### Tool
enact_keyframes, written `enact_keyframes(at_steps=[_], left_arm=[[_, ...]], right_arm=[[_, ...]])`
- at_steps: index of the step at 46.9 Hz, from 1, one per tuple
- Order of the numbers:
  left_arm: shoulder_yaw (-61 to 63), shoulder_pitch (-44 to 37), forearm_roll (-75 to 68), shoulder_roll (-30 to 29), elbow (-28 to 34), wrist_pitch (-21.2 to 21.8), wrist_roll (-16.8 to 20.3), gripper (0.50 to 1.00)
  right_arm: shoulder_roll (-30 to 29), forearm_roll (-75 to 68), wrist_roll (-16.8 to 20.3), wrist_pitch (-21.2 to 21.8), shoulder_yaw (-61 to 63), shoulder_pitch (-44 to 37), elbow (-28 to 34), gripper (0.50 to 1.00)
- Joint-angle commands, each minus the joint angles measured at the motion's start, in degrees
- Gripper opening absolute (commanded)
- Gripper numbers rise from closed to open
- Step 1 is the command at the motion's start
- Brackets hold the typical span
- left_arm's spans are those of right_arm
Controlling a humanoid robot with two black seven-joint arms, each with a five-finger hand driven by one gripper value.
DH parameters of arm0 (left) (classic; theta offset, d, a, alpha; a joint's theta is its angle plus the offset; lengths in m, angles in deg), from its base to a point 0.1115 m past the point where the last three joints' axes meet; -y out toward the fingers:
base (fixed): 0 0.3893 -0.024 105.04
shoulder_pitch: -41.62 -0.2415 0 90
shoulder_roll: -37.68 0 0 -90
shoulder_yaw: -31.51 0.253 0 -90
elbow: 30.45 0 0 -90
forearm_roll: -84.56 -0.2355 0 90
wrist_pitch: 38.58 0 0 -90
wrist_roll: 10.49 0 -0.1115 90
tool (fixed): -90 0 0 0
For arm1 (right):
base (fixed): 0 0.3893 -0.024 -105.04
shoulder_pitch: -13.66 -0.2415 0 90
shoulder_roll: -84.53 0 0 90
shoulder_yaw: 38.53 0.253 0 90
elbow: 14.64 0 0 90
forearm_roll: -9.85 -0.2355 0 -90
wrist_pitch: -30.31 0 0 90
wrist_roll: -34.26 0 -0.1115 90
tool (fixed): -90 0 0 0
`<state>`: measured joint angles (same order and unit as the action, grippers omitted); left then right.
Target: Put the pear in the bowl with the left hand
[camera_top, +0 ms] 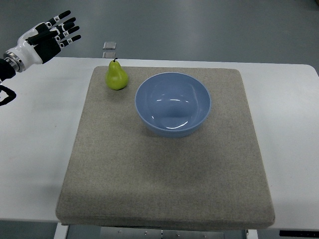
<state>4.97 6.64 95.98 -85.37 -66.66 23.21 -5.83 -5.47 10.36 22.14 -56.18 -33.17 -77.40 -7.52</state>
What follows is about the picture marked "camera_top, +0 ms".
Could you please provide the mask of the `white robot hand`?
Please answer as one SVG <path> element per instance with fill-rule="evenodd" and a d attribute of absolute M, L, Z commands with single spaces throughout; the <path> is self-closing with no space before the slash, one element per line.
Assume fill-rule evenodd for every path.
<path fill-rule="evenodd" d="M 34 64 L 44 64 L 56 56 L 61 49 L 74 41 L 81 38 L 81 35 L 76 35 L 65 39 L 58 44 L 58 39 L 64 39 L 70 34 L 78 31 L 79 26 L 75 26 L 76 18 L 72 17 L 65 22 L 53 27 L 61 19 L 65 18 L 71 13 L 67 10 L 57 16 L 54 16 L 47 21 L 47 25 L 39 23 L 26 33 L 24 33 L 17 41 L 17 46 L 7 50 L 3 57 L 15 71 L 23 72 Z"/>

